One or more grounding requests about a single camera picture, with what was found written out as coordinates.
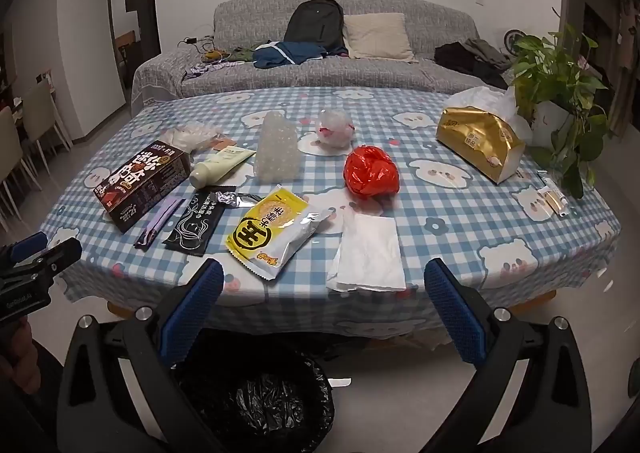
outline gold tissue box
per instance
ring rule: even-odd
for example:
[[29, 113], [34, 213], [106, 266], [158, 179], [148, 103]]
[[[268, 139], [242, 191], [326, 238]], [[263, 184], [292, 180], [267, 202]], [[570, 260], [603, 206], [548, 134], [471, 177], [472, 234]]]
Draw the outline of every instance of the gold tissue box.
[[436, 137], [496, 184], [516, 173], [525, 149], [500, 117], [472, 106], [447, 108]]

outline blue jacket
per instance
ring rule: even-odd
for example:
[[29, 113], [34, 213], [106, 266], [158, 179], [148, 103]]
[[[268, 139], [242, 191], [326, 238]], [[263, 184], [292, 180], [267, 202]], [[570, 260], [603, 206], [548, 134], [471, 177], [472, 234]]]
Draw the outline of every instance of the blue jacket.
[[324, 47], [315, 43], [275, 41], [255, 49], [254, 66], [273, 68], [282, 65], [302, 65], [309, 59], [322, 59], [325, 56]]

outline napkin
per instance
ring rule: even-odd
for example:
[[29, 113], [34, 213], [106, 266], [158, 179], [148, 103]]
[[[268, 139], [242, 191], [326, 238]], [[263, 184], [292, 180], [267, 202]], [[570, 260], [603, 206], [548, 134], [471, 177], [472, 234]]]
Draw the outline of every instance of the napkin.
[[345, 210], [342, 240], [326, 285], [339, 292], [406, 288], [396, 221]]

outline blue checkered tablecloth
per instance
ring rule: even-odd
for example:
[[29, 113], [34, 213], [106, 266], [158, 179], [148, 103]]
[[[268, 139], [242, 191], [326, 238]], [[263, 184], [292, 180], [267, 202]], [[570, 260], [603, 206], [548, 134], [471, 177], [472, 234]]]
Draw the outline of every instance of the blue checkered tablecloth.
[[[494, 185], [436, 141], [446, 97], [385, 88], [268, 88], [146, 108], [91, 159], [42, 225], [52, 246], [68, 237], [82, 243], [81, 261], [63, 275], [66, 296], [75, 301], [97, 295], [130, 309], [154, 306], [212, 256], [225, 270], [225, 288], [209, 317], [212, 327], [248, 333], [319, 331], [390, 337], [440, 326], [422, 282], [431, 258], [441, 257], [491, 306], [513, 306], [553, 289], [579, 287], [606, 267], [620, 223], [598, 192], [591, 189], [583, 200], [572, 200], [572, 213], [566, 218], [548, 217], [536, 204], [535, 189], [544, 184], [526, 157], [516, 175]], [[381, 147], [396, 162], [401, 175], [398, 195], [364, 202], [349, 196], [342, 178], [348, 150], [323, 154], [315, 140], [314, 118], [328, 106], [342, 107], [353, 117], [353, 147]], [[182, 208], [146, 253], [133, 248], [133, 243], [158, 206], [125, 235], [104, 216], [92, 188], [166, 129], [190, 120], [214, 122], [238, 146], [257, 149], [260, 125], [270, 110], [281, 110], [296, 124], [303, 152], [300, 177], [283, 185], [334, 212], [276, 281], [253, 276], [225, 250], [224, 238], [244, 210], [225, 211], [203, 258], [162, 245]], [[201, 153], [195, 160], [206, 157]], [[224, 183], [265, 196], [273, 187], [257, 184], [254, 159], [236, 168]], [[188, 181], [174, 190], [184, 198], [193, 192]], [[345, 209], [395, 218], [404, 292], [327, 289], [326, 274], [340, 243]]]

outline sofa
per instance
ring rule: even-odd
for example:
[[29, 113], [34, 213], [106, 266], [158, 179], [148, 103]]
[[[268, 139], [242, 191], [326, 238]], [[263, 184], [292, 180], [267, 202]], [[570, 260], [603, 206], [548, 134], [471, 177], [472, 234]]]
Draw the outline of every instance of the sofa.
[[[289, 19], [300, 3], [308, 0], [230, 0], [214, 13], [217, 48], [248, 47], [284, 38]], [[185, 71], [200, 62], [193, 46], [163, 53], [140, 66], [131, 94], [132, 115], [159, 101], [203, 96], [217, 92], [283, 86], [371, 86], [411, 88], [455, 94], [482, 86], [478, 78], [436, 65], [436, 47], [478, 37], [476, 24], [463, 12], [422, 0], [336, 0], [345, 14], [402, 12], [417, 63], [392, 60], [328, 57], [300, 66], [262, 70], [251, 63], [222, 68], [199, 78], [184, 80]]]

